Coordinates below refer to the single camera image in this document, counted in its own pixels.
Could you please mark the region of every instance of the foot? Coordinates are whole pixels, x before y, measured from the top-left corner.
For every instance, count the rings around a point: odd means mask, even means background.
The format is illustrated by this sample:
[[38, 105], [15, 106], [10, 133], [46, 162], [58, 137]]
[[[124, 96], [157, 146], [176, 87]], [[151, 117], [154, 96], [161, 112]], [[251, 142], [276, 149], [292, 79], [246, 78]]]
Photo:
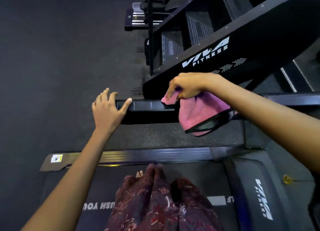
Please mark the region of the foot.
[[143, 171], [142, 170], [140, 170], [140, 172], [137, 172], [137, 178], [139, 178], [141, 176], [143, 176]]

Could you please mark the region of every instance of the forearm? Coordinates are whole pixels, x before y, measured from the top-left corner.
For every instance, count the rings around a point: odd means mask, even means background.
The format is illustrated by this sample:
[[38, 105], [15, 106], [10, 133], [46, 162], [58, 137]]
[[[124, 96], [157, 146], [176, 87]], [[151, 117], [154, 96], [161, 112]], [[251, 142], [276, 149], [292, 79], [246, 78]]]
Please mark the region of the forearm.
[[206, 90], [252, 121], [311, 170], [320, 172], [320, 121], [247, 91], [224, 78]]
[[46, 201], [23, 227], [26, 230], [74, 230], [103, 148], [110, 138], [94, 131], [87, 145]]

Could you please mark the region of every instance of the hand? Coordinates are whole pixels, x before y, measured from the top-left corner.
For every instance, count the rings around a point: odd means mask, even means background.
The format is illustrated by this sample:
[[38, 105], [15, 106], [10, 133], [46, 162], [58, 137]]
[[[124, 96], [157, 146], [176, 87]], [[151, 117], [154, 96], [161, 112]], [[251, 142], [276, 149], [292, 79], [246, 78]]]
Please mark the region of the hand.
[[177, 87], [182, 88], [182, 92], [177, 96], [177, 100], [197, 96], [200, 92], [206, 91], [207, 85], [213, 83], [213, 78], [218, 76], [220, 75], [213, 73], [180, 73], [170, 81], [166, 99], [169, 100], [171, 98]]
[[103, 91], [92, 103], [92, 111], [94, 122], [96, 124], [95, 131], [100, 134], [112, 134], [121, 124], [132, 99], [127, 99], [120, 110], [117, 110], [116, 98], [117, 92], [110, 94], [108, 99], [109, 88]]

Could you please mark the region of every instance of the treadmill belt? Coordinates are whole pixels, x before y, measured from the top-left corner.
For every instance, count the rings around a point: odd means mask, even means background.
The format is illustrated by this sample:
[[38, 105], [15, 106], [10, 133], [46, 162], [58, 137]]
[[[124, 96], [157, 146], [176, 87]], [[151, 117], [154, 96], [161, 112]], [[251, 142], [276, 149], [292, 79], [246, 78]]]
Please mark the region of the treadmill belt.
[[[115, 194], [127, 175], [135, 176], [147, 165], [98, 166], [79, 218], [77, 231], [103, 231], [114, 206]], [[66, 173], [66, 169], [48, 172], [42, 192], [43, 202]], [[229, 181], [222, 163], [202, 161], [196, 163], [164, 164], [167, 181], [190, 179], [208, 197], [225, 231], [238, 230], [235, 205]]]

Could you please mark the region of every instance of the towel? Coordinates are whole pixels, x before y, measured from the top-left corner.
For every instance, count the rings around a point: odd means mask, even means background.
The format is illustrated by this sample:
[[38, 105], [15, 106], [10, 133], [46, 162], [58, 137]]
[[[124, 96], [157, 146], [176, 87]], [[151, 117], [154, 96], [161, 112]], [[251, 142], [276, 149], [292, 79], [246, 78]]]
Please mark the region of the towel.
[[[167, 101], [166, 95], [161, 102], [175, 104], [181, 89], [177, 88]], [[230, 106], [209, 92], [201, 92], [190, 99], [180, 99], [179, 122], [186, 133], [204, 136], [228, 123], [233, 116]]]

